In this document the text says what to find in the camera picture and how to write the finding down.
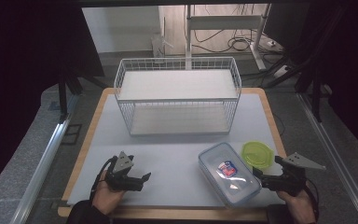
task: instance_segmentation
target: wire basket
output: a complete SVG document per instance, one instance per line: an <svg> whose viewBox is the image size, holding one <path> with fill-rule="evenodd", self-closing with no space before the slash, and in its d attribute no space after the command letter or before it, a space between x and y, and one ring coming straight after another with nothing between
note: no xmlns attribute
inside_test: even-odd
<svg viewBox="0 0 358 224"><path fill-rule="evenodd" d="M241 96L232 57L123 59L114 87L131 135L229 133Z"/></svg>

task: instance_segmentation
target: sleeve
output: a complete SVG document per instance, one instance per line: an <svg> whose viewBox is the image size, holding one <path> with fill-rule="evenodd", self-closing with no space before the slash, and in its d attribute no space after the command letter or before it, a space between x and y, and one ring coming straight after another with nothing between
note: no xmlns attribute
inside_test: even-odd
<svg viewBox="0 0 358 224"><path fill-rule="evenodd" d="M111 219L101 213L90 201L81 201L74 205L66 221L67 224L110 224Z"/></svg>

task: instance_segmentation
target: green lid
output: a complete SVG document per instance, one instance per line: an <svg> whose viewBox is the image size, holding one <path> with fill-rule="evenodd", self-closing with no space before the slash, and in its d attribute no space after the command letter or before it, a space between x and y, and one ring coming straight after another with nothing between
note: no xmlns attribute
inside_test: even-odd
<svg viewBox="0 0 358 224"><path fill-rule="evenodd" d="M261 142L247 142L242 147L242 159L255 168L270 167L274 158L274 151Z"/></svg>

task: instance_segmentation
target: white table surface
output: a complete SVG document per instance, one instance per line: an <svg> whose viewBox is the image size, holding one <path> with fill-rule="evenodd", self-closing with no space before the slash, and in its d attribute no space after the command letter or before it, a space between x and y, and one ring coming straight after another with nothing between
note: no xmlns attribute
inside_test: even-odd
<svg viewBox="0 0 358 224"><path fill-rule="evenodd" d="M220 142L228 142L238 152L248 141L261 141L278 155L258 94L242 94L229 134L160 135L131 137L119 111L116 98L108 95L81 172L68 204L87 200L95 176L103 164L120 151L133 155L129 176L150 179L142 191L128 191L122 205L145 207L224 207L212 186L202 175L198 155ZM280 175L282 167L274 163L268 175ZM262 189L244 207L265 207L282 203L275 192Z"/></svg>

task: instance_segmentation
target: metal rail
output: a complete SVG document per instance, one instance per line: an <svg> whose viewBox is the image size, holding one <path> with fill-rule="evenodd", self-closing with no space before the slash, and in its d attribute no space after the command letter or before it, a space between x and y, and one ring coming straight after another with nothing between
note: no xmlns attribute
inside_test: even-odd
<svg viewBox="0 0 358 224"><path fill-rule="evenodd" d="M348 192L351 200L358 211L358 185L353 180L351 173L346 167L344 161L339 156L336 147L333 142L329 138L327 131L324 129L324 126L321 122L313 116L311 111L311 103L306 93L300 93L297 95L300 103L302 104L308 118L310 119L311 125L318 135L319 139L324 146L324 150L326 151L330 161L333 163L334 168L337 171L339 178L341 179L344 188Z"/></svg>
<svg viewBox="0 0 358 224"><path fill-rule="evenodd" d="M54 130L54 133L51 136L50 141L48 142L48 146L46 147L45 152L43 153L43 156L34 171L34 175L32 176L31 181L22 196L19 206L17 207L16 212L14 213L13 218L10 221L10 224L25 223L25 221L27 220L32 210L32 207L34 206L36 197L39 194L40 189L42 188L43 182L45 181L46 175L48 174L50 165L54 160L57 149L60 146L66 128L68 127L68 124L71 120L77 100L77 95L71 97L68 103L67 119L62 124L59 123Z"/></svg>

